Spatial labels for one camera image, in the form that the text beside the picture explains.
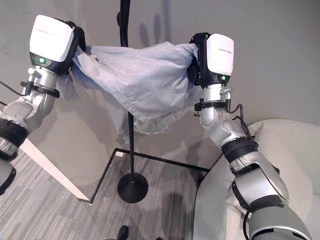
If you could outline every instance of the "cable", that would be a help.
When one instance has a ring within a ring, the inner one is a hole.
[[[244,219],[243,219],[243,224],[242,224],[242,229],[243,229],[243,234],[244,234],[244,237],[246,240],[250,240],[248,235],[247,235],[247,220],[248,220],[248,217],[249,217],[249,211],[246,211],[246,214],[244,216]]]
[[[249,129],[248,129],[247,124],[246,124],[245,121],[244,121],[244,108],[243,108],[242,104],[239,103],[239,104],[236,106],[236,108],[235,108],[233,111],[230,111],[229,113],[230,113],[230,114],[234,114],[239,108],[240,108],[240,116],[236,116],[236,117],[233,118],[232,120],[240,119],[241,127],[242,127],[242,129],[243,129],[246,137],[247,137],[248,139],[251,139],[251,140],[252,140],[251,133],[250,133],[250,131],[249,131]]]
[[[8,104],[4,103],[3,101],[0,101],[0,104],[7,106]]]
[[[8,86],[7,84],[5,84],[5,83],[4,83],[3,81],[1,81],[1,80],[0,80],[0,84],[3,85],[3,86],[5,86],[5,87],[6,87],[7,89],[9,89],[11,92],[13,92],[13,93],[15,93],[15,94],[17,94],[17,95],[19,95],[19,96],[21,96],[21,97],[27,96],[26,94],[21,94],[21,93],[15,91],[13,88],[11,88],[10,86]]]

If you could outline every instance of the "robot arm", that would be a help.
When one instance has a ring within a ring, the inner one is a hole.
[[[226,85],[233,71],[234,41],[204,32],[190,42],[198,46],[198,62],[192,62],[188,76],[203,88],[203,98],[194,107],[201,125],[230,163],[234,195],[252,213],[249,239],[311,240],[304,223],[288,207],[289,192],[277,169],[258,151],[243,121],[242,105],[236,108],[241,110],[241,126],[230,118],[236,110],[230,111],[231,89]]]
[[[16,171],[9,163],[27,136],[40,127],[51,112],[59,76],[67,75],[77,46],[86,49],[84,31],[71,21],[38,15],[30,37],[29,79],[21,82],[21,97],[11,102],[0,115],[0,195],[14,180]]]

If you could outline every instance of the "floor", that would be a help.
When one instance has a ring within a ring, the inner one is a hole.
[[[191,240],[197,182],[205,172],[135,157],[149,183],[147,196],[130,204],[117,193],[130,170],[129,156],[115,156],[92,204],[78,201],[23,152],[17,176],[0,196],[2,240],[102,240],[129,226],[129,240]]]

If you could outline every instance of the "white trim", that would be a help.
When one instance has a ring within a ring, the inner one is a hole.
[[[78,199],[89,201],[89,198],[87,198],[45,155],[43,155],[28,138],[20,146],[20,149]]]

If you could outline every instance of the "white wall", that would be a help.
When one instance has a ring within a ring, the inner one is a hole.
[[[119,46],[119,0],[8,0],[0,3],[0,72],[16,89],[26,80],[34,18],[75,21],[90,45]],[[248,123],[283,118],[320,125],[320,3],[317,0],[132,0],[129,46],[187,43],[199,32],[235,41],[232,106]],[[76,102],[57,100],[30,140],[88,195],[117,139],[100,93],[77,86]],[[1,100],[16,97],[3,87]],[[189,112],[162,135],[136,134],[138,151],[210,167],[219,151]]]
[[[199,32],[234,39],[231,105],[244,105],[247,123],[277,118],[320,125],[319,1],[145,0],[131,5],[129,42],[136,48],[167,40],[186,43]],[[139,148],[210,167],[218,151],[192,118],[188,114],[161,137],[141,136]]]

